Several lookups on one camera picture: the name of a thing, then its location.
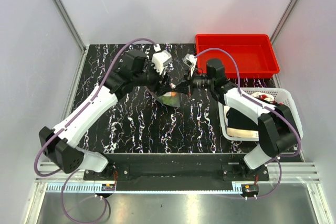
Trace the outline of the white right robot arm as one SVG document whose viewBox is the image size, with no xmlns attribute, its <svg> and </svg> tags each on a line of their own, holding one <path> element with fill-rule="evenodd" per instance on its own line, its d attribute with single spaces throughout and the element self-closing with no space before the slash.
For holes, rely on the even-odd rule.
<svg viewBox="0 0 336 224">
<path fill-rule="evenodd" d="M 244 156 L 245 163 L 238 167 L 242 179 L 252 179 L 261 165 L 301 145 L 301 135 L 288 106 L 272 105 L 247 94 L 226 78 L 219 59 L 207 62 L 205 74 L 195 74 L 197 60 L 193 55 L 186 55 L 183 62 L 189 67 L 185 75 L 189 94 L 194 89 L 207 89 L 215 101 L 239 111 L 257 125 L 259 144 Z"/>
</svg>

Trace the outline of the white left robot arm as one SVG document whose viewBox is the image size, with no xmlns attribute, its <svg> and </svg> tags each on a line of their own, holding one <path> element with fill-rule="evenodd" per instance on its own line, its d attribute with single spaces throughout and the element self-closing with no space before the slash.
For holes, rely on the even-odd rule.
<svg viewBox="0 0 336 224">
<path fill-rule="evenodd" d="M 152 58 L 139 50 L 126 52 L 121 62 L 106 73 L 100 84 L 66 119 L 52 129 L 39 132 L 44 155 L 66 174 L 77 169 L 95 172 L 103 180 L 113 175 L 113 167 L 101 153 L 79 148 L 78 144 L 89 128 L 111 107 L 135 87 L 147 87 L 152 93 L 165 94 L 169 76 L 165 67 L 172 56 L 165 50 Z"/>
</svg>

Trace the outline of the clear zip top bag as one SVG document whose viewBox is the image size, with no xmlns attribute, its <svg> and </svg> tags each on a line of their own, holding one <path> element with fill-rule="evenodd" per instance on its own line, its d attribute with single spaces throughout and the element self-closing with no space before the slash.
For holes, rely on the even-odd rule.
<svg viewBox="0 0 336 224">
<path fill-rule="evenodd" d="M 180 95 L 189 95 L 190 91 L 190 78 L 187 73 L 184 74 L 183 79 L 177 84 L 174 84 L 171 76 L 165 73 L 162 80 L 159 81 L 153 96 L 161 104 L 179 108 L 181 103 Z"/>
</svg>

